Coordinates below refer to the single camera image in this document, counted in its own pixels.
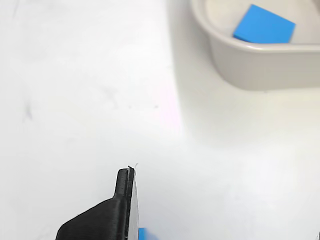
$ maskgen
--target white table surface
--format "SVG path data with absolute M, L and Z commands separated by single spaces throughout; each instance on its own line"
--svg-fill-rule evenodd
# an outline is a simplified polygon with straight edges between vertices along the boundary
M 54 240 L 136 163 L 158 240 L 316 238 L 320 89 L 229 85 L 187 0 L 3 0 L 0 34 L 1 240 Z

